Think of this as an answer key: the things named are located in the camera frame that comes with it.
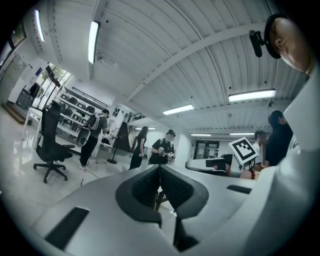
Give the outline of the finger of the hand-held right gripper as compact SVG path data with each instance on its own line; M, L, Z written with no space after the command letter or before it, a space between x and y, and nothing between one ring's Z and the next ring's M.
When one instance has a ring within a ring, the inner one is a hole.
M192 159L185 163L188 170L215 176L226 175L226 161L224 158Z

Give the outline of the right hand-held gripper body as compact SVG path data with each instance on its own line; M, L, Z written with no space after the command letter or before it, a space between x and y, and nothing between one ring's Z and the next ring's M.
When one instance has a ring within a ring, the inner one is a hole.
M226 177L240 177L242 170L254 169L257 153L245 137L232 141L228 145L232 153L214 158L225 159Z

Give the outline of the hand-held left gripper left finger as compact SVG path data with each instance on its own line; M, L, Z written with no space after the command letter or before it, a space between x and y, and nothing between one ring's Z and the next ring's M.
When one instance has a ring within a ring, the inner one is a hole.
M63 256L180 256L160 228L161 215L143 204L158 193L160 172L149 165L100 178L57 202L33 225L42 252Z

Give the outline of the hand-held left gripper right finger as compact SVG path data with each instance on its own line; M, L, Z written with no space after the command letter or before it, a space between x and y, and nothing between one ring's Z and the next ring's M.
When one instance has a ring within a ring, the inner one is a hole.
M161 252L242 252L254 223L241 207L254 181L162 165L160 185L175 210L173 244Z

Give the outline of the person's right forearm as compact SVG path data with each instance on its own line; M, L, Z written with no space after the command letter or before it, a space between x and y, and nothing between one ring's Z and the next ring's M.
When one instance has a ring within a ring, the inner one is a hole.
M260 171L255 169L243 169L240 173L241 179L257 180L260 176Z

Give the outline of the dark glass door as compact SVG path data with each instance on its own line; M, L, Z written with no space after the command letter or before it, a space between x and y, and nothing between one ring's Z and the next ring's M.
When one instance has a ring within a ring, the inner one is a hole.
M197 140L193 159L213 159L219 156L220 142L214 140Z

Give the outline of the black round-base floor stand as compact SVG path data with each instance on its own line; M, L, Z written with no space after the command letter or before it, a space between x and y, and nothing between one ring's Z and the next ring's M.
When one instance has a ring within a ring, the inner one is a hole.
M107 162L114 165L117 164L117 161L115 160L115 154L117 151L117 143L118 143L118 140L120 139L119 131L120 131L120 127L115 127L113 130L109 132L109 138L108 138L109 145L113 149L113 155L112 155L112 158L107 159Z

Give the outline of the ceiling light bar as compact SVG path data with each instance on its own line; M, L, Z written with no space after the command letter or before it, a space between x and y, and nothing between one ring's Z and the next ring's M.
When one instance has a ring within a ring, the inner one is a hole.
M98 39L100 24L92 21L90 24L89 37L88 37L88 61L91 64L95 63L96 45Z
M165 116L168 116L168 115L173 115L173 114L177 114L177 113L181 113L181 112L191 111L193 109L194 109L193 105L189 104L189 105L166 110L163 112L163 114Z
M234 93L228 96L230 102L242 102L255 99L273 98L276 95L276 89L255 90L243 93Z
M42 24L41 24L41 18L40 18L40 11L38 9L34 10L34 16L35 16L36 27L38 30L40 40L42 42L45 42L45 37L44 37L43 30L42 30Z

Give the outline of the person's white printed shirt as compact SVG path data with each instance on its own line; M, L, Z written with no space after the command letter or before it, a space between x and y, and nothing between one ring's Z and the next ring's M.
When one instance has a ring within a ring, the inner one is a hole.
M308 256L320 240L320 69L284 113L293 137L243 256Z

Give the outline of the black office chair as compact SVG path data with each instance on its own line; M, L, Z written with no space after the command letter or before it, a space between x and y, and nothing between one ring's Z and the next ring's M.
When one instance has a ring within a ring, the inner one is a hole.
M70 150L75 146L73 144L59 144L56 142L56 130L60 120L61 105L53 100L43 107L41 113L35 151L42 160L42 163L34 163L33 169L36 170L38 167L47 168L43 178L45 184L48 182L48 176L52 171L67 181L68 177L60 171L60 169L66 170L66 166L61 163L66 159L72 158L73 154Z

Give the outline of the white shelving unit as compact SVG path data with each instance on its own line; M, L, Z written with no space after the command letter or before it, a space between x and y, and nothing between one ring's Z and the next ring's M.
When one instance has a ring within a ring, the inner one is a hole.
M102 101L72 87L62 86L54 99L61 106L58 132L74 141L80 129L93 114L109 106Z

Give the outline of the long white desk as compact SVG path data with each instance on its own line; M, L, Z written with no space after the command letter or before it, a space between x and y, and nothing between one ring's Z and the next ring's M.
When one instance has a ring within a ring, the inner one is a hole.
M42 110L31 106L28 108L25 121L24 121L23 131L21 135L21 140L23 141L26 139L26 129L27 129L27 126L29 125L29 120L34 119L35 121L37 121L36 132L32 142L32 147L34 149L37 148L38 140L40 138L40 132L42 127L42 116L43 116Z

